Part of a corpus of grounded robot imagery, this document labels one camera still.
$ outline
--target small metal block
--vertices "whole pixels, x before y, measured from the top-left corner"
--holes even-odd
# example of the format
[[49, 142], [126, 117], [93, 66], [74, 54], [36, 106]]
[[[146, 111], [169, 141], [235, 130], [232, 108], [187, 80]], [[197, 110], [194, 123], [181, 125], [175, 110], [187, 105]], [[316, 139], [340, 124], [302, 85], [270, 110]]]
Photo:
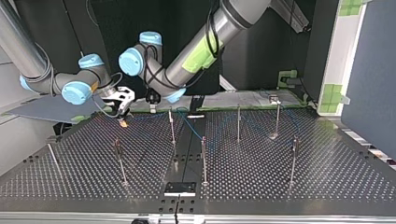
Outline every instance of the small metal block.
[[195, 182], [169, 182], [166, 184], [165, 196], [166, 197], [195, 197]]

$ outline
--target cable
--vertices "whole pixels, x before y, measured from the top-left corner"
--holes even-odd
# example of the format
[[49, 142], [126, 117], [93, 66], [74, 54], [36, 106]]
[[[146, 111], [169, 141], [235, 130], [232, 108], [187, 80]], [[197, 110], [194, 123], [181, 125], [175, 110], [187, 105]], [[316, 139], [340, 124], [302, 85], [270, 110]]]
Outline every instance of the cable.
[[200, 134], [198, 134], [197, 131], [195, 131], [195, 129], [192, 127], [192, 125], [189, 123], [189, 121], [183, 116], [183, 114], [182, 114], [181, 111], [179, 110], [179, 109], [181, 109], [181, 108], [187, 109], [187, 108], [184, 108], [184, 107], [179, 107], [179, 108], [176, 109], [177, 113], [178, 113], [178, 114], [183, 118], [183, 120], [187, 123], [187, 125], [190, 127], [190, 129], [192, 130], [192, 132], [202, 141], [202, 140], [203, 140], [202, 136], [201, 136]]
[[95, 21], [95, 20], [93, 19], [93, 17], [91, 16], [90, 9], [89, 9], [89, 6], [88, 6], [89, 1], [90, 1], [90, 0], [86, 0], [86, 1], [85, 1], [85, 8], [86, 8], [86, 10], [87, 10], [87, 14], [88, 14], [88, 16], [90, 17], [92, 23], [95, 24], [95, 26], [99, 26], [99, 24], [96, 23], [96, 21]]
[[[293, 13], [294, 13], [294, 9], [295, 9], [295, 4], [296, 4], [296, 1], [293, 0], [293, 2], [291, 4], [291, 9], [290, 9], [290, 20], [289, 20], [290, 35], [289, 35], [289, 38], [290, 38], [290, 47], [291, 47], [291, 57], [292, 57], [292, 60], [293, 60], [294, 68], [298, 71], [297, 63], [294, 60], [294, 45], [293, 45], [293, 39], [292, 39], [292, 36], [291, 36], [292, 31], [293, 31], [291, 23], [292, 23]], [[312, 99], [312, 103], [314, 103], [315, 107], [318, 108], [317, 103], [315, 103], [315, 99], [311, 96], [311, 94], [309, 94], [308, 90], [305, 87], [305, 84], [303, 83], [303, 80], [300, 77], [299, 77], [299, 79], [301, 81], [301, 84], [302, 84], [302, 86], [304, 88], [305, 93], [308, 95], [309, 98]]]
[[[216, 1], [215, 1], [215, 0], [211, 0], [211, 6], [210, 6], [210, 9], [209, 9], [209, 13], [208, 13], [208, 15], [207, 15], [207, 18], [206, 18], [205, 38], [206, 38], [206, 43], [207, 43], [207, 45], [208, 45], [208, 47], [209, 47], [210, 53], [211, 53], [212, 56], [216, 59], [216, 58], [219, 57], [219, 55], [222, 53], [222, 51], [219, 50], [219, 49], [220, 49], [220, 46], [219, 46], [219, 35], [218, 35], [217, 30], [216, 30], [216, 23], [215, 23], [215, 19], [214, 19], [215, 12], [216, 12], [215, 7], [216, 7]], [[210, 29], [212, 30], [213, 36], [214, 36], [214, 38], [215, 38], [216, 49], [213, 49], [212, 43], [211, 43], [211, 41], [210, 41]], [[143, 46], [143, 45], [140, 45], [140, 46], [142, 46], [142, 47], [144, 48], [144, 50], [145, 50], [145, 52], [144, 52], [144, 58], [145, 58], [145, 61], [146, 61], [146, 65], [145, 65], [145, 68], [144, 68], [143, 80], [144, 80], [144, 82], [145, 82], [145, 84], [146, 84], [147, 86], [149, 86], [149, 84], [150, 84], [153, 80], [156, 80], [157, 82], [159, 82], [160, 84], [162, 84], [163, 86], [165, 86], [166, 88], [169, 88], [169, 89], [173, 89], [173, 90], [187, 89], [187, 88], [192, 87], [193, 85], [195, 85], [195, 84], [201, 79], [201, 77], [204, 75], [204, 73], [205, 73], [205, 71], [206, 71], [206, 69], [201, 69], [200, 74], [199, 74], [199, 75], [197, 76], [197, 78], [196, 78], [192, 83], [190, 83], [189, 85], [178, 86], [178, 85], [174, 84], [174, 83], [169, 79], [168, 75], [166, 74], [166, 69], [164, 69], [163, 67], [161, 67], [161, 68], [160, 68], [157, 72], [155, 72], [155, 73], [153, 73], [153, 72], [151, 71], [151, 68], [149, 67], [149, 49], [152, 49], [152, 50], [153, 50], [154, 58], [155, 58], [156, 60], [158, 60], [158, 59], [157, 59], [157, 58], [158, 58], [158, 52], [157, 52], [157, 50], [155, 49], [155, 47], [152, 46], [152, 45], [148, 45], [147, 47], [145, 47], [145, 46]], [[169, 83], [169, 85], [166, 84], [166, 83], [164, 83], [164, 82], [162, 82], [161, 80], [159, 80], [159, 79], [157, 78], [158, 74], [160, 74], [162, 70], [164, 70], [163, 76], [165, 77], [165, 79], [166, 79], [166, 81]], [[150, 78], [150, 80], [149, 80], [148, 82], [147, 82], [147, 71], [149, 71], [149, 72], [151, 73], [151, 78]]]
[[[206, 35], [206, 43], [209, 46], [209, 50], [212, 56], [214, 58], [218, 58], [219, 36], [218, 36], [218, 32], [216, 31], [216, 24], [215, 24], [215, 6], [216, 6], [216, 1], [211, 0], [211, 6], [206, 19], [205, 35]], [[210, 31], [209, 31], [210, 29], [212, 30], [213, 36], [215, 37], [216, 50], [213, 49], [212, 43], [210, 41]]]
[[299, 79], [300, 79], [301, 85], [303, 86], [303, 89], [304, 89], [305, 93], [308, 95], [309, 98], [311, 98], [312, 103], [314, 104], [314, 106], [315, 106], [316, 108], [318, 108], [318, 105], [317, 105], [317, 103], [315, 102], [314, 98], [312, 98], [311, 94], [309, 94], [308, 90], [306, 89], [303, 80], [302, 80], [300, 77], [299, 77]]
[[110, 114], [107, 114], [107, 112], [104, 110], [104, 109], [102, 109], [102, 107], [101, 106], [99, 106], [99, 104], [98, 103], [96, 103], [96, 101], [95, 101], [95, 99], [94, 99], [94, 97], [92, 97], [92, 100], [93, 100], [93, 102], [95, 103], [95, 105], [96, 105], [96, 107], [98, 107], [98, 109], [102, 112], [102, 113], [104, 113], [107, 117], [109, 117], [109, 118], [111, 118], [111, 119], [116, 119], [119, 115], [120, 115], [120, 111], [119, 112], [117, 112], [117, 114], [116, 115], [110, 115]]

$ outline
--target metal rod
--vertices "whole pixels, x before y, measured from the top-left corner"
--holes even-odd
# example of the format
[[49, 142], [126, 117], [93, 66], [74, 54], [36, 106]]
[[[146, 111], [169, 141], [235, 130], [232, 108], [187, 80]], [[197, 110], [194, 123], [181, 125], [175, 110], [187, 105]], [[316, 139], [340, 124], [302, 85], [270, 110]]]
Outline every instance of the metal rod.
[[300, 151], [300, 140], [299, 140], [299, 138], [298, 138], [298, 136], [296, 134], [294, 135], [294, 139], [293, 139], [292, 151], [293, 151], [293, 164], [291, 166], [290, 188], [292, 188], [292, 186], [294, 185], [295, 164], [296, 164], [296, 160], [297, 160], [297, 157], [298, 157], [298, 153]]
[[241, 106], [238, 105], [238, 143], [241, 141]]
[[128, 185], [128, 181], [126, 179], [126, 174], [125, 174], [125, 170], [123, 168], [122, 160], [120, 160], [120, 167], [122, 170], [123, 183], [124, 183], [124, 185]]
[[55, 153], [53, 152], [52, 145], [50, 143], [48, 143], [47, 146], [49, 147], [49, 152], [50, 152], [50, 155], [51, 155], [53, 161], [55, 162], [56, 165], [58, 165], [58, 160], [55, 157]]
[[0, 46], [26, 77], [40, 77], [47, 59], [37, 47], [8, 0], [0, 0]]
[[207, 175], [206, 175], [206, 138], [202, 137], [202, 141], [201, 141], [201, 147], [202, 147], [202, 159], [204, 161], [204, 186], [207, 186]]
[[276, 126], [275, 132], [271, 134], [271, 139], [276, 139], [279, 136], [279, 119], [280, 119], [280, 105], [279, 101], [276, 101]]
[[290, 174], [290, 189], [294, 185], [294, 169], [295, 169], [295, 165], [296, 165], [296, 154], [295, 154], [295, 152], [293, 152], [293, 164], [291, 166], [291, 174]]
[[277, 108], [276, 108], [276, 128], [275, 128], [276, 135], [278, 135], [278, 129], [279, 129], [279, 116], [280, 116], [280, 102], [277, 102]]
[[124, 169], [123, 163], [122, 163], [123, 150], [122, 150], [121, 142], [120, 142], [119, 138], [116, 138], [116, 141], [114, 143], [114, 154], [116, 155], [117, 161], [119, 161], [119, 163], [120, 163], [120, 168], [121, 168], [122, 178], [123, 178], [123, 185], [128, 185], [128, 180], [126, 179], [125, 169]]
[[176, 143], [175, 139], [175, 128], [174, 128], [174, 120], [172, 118], [172, 111], [169, 110], [169, 122], [171, 123], [171, 130], [172, 130], [172, 144], [174, 145]]

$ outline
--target black cable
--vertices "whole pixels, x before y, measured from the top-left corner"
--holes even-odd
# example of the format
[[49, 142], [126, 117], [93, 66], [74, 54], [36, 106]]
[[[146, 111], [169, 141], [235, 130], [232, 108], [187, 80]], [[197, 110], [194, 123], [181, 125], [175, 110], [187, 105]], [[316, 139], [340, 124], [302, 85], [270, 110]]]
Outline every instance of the black cable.
[[[293, 28], [291, 26], [291, 23], [293, 21], [293, 13], [294, 13], [295, 5], [296, 5], [296, 0], [293, 0], [293, 2], [291, 3], [291, 9], [290, 9], [290, 20], [289, 20], [290, 35], [289, 35], [289, 38], [290, 38], [290, 47], [291, 47], [291, 58], [292, 58], [292, 61], [294, 64], [294, 68], [298, 71], [297, 63], [294, 60], [294, 45], [293, 45], [293, 39], [292, 39]], [[314, 98], [311, 96], [311, 94], [309, 94], [308, 90], [306, 89], [303, 79], [300, 77], [299, 77], [299, 79], [300, 79], [301, 85], [303, 86], [304, 92], [308, 95], [309, 98], [311, 98], [312, 103], [314, 103], [315, 107], [318, 108], [318, 105], [317, 105], [317, 103], [315, 103]]]
[[66, 13], [66, 15], [67, 15], [67, 19], [68, 19], [69, 22], [70, 22], [70, 25], [71, 25], [72, 30], [73, 30], [73, 34], [74, 34], [74, 36], [75, 36], [75, 38], [76, 38], [76, 40], [77, 40], [78, 47], [79, 47], [79, 51], [80, 51], [80, 52], [83, 52], [83, 51], [82, 51], [81, 43], [80, 43], [79, 40], [78, 40], [78, 35], [77, 35], [77, 33], [76, 33], [76, 29], [75, 29], [75, 27], [74, 27], [74, 25], [73, 25], [72, 19], [70, 18], [70, 14], [69, 14], [69, 10], [67, 9], [66, 2], [65, 2], [64, 0], [62, 0], [62, 3], [64, 4], [64, 10], [65, 10], [65, 13]]
[[[209, 13], [207, 15], [207, 19], [206, 19], [206, 25], [205, 25], [205, 35], [206, 35], [206, 42], [207, 45], [209, 47], [210, 53], [212, 54], [212, 56], [216, 59], [219, 57], [219, 55], [222, 53], [221, 50], [219, 50], [220, 46], [219, 46], [219, 35], [218, 32], [216, 31], [216, 24], [215, 24], [215, 7], [216, 7], [216, 0], [211, 0], [211, 6], [209, 9]], [[213, 49], [212, 43], [210, 41], [210, 29], [212, 30], [213, 36], [215, 37], [215, 42], [216, 42], [216, 50]], [[153, 73], [151, 68], [149, 67], [149, 49], [151, 49], [154, 53], [154, 58], [156, 60], [158, 60], [158, 51], [157, 49], [152, 46], [152, 45], [148, 45], [147, 47], [145, 47], [144, 45], [140, 46], [145, 50], [144, 52], [144, 59], [146, 62], [145, 68], [144, 68], [144, 75], [143, 75], [143, 81], [145, 83], [145, 85], [147, 86], [147, 88], [149, 88], [149, 84], [153, 81], [156, 80], [157, 82], [159, 82], [160, 84], [162, 84], [163, 86], [165, 86], [166, 88], [169, 89], [174, 89], [174, 90], [181, 90], [181, 89], [187, 89], [193, 85], [195, 85], [203, 76], [203, 74], [205, 73], [206, 69], [202, 69], [200, 71], [200, 74], [198, 75], [198, 77], [189, 85], [184, 85], [184, 86], [178, 86], [176, 84], [174, 84], [168, 77], [168, 75], [166, 74], [166, 69], [164, 70], [163, 67], [161, 67], [157, 72]], [[163, 76], [165, 77], [166, 81], [169, 83], [166, 84], [164, 82], [162, 82], [161, 80], [159, 80], [157, 78], [157, 76], [161, 73], [161, 71], [164, 70]], [[148, 81], [147, 80], [147, 72], [151, 73], [151, 78]]]
[[[214, 58], [218, 58], [219, 56], [219, 35], [218, 32], [216, 31], [216, 24], [215, 24], [215, 6], [216, 6], [216, 1], [211, 0], [211, 6], [209, 9], [209, 13], [207, 15], [206, 19], [206, 27], [205, 27], [205, 35], [206, 35], [206, 43], [209, 46], [210, 53]], [[210, 41], [210, 31], [212, 30], [213, 36], [215, 37], [215, 42], [216, 42], [216, 50], [213, 49], [212, 43]]]
[[317, 105], [317, 103], [315, 103], [314, 98], [312, 98], [312, 96], [309, 94], [308, 90], [306, 89], [305, 84], [304, 84], [304, 82], [303, 82], [303, 79], [300, 78], [300, 77], [299, 77], [299, 79], [300, 79], [301, 85], [302, 85], [303, 88], [304, 88], [305, 93], [308, 95], [309, 98], [311, 98], [312, 103], [314, 103], [314, 106], [315, 106], [316, 108], [318, 108], [318, 105]]

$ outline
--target white panel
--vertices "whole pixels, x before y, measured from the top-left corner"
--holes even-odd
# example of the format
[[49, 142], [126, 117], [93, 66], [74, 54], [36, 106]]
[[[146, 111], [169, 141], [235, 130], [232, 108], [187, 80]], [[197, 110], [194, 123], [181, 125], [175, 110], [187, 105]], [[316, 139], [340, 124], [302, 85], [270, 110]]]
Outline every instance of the white panel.
[[[337, 16], [332, 43], [329, 51], [329, 58], [322, 82], [319, 97], [319, 109], [326, 84], [342, 85], [342, 94], [346, 94], [347, 85], [355, 58], [356, 48], [361, 33], [361, 25], [365, 15], [366, 5], [362, 6], [359, 15]], [[321, 116], [341, 116], [343, 105], [339, 105], [336, 113], [320, 113]]]
[[20, 71], [13, 63], [0, 65], [0, 107], [38, 95], [20, 84]]
[[0, 125], [0, 175], [46, 145], [55, 123], [16, 118]]
[[0, 47], [0, 64], [2, 63], [11, 63], [11, 60], [8, 58], [4, 50]]

